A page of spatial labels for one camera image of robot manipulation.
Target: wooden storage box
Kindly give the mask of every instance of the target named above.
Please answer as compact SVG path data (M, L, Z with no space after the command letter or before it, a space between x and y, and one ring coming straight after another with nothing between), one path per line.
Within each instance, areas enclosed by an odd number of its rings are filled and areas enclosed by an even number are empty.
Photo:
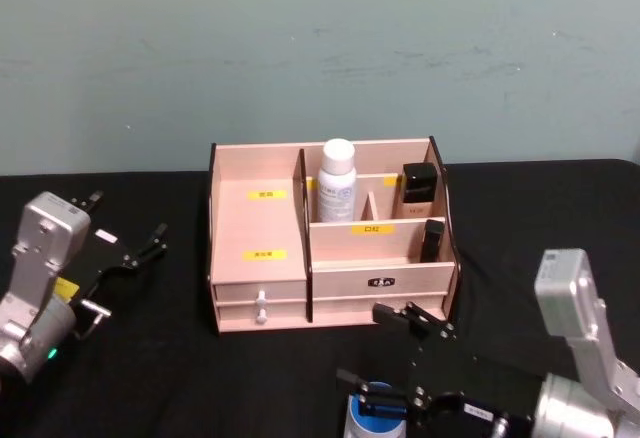
M370 324L376 302L449 316L460 260L433 137L353 143L349 223L316 222L324 143L212 145L208 282L219 332ZM430 218L445 224L435 263L419 262L427 218L393 219L403 164L423 161L438 171Z

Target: black table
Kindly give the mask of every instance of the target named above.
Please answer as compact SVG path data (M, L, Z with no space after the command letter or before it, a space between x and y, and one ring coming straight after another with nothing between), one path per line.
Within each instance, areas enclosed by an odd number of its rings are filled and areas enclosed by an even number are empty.
M463 255L459 333L478 353L575 378L567 346L546 335L533 294L545 248L587 250L618 355L640 369L640 167L600 160L448 167ZM0 179L0 289L22 206L43 190L105 191L94 224L132 247L160 221L170 250L140 280L114 277L114 315L69 340L22 390L0 395L2 437L332 437L344 414L343 366L406 377L407 337L381 327L213 335L204 283L206 174Z

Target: teal wall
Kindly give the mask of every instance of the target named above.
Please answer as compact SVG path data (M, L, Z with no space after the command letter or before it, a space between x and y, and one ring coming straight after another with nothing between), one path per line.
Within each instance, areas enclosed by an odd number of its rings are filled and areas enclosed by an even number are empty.
M0 0L0 174L332 136L637 159L639 2Z

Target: white bottle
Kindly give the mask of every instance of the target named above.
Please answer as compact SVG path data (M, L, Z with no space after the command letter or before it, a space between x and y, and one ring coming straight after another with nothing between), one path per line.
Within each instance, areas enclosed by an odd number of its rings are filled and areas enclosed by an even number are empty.
M318 218L321 222L353 221L356 201L355 148L350 141L336 138L322 149L318 173Z

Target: white knob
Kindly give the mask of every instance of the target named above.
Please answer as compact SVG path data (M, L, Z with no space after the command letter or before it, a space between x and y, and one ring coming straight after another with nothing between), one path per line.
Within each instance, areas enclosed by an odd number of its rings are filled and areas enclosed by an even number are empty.
M260 308L258 310L258 316L256 316L256 323L259 325L264 325L267 322L267 310L264 308Z
M256 298L256 305L259 307L263 307L267 304L267 298L264 295L264 290L260 290L258 292L258 298Z

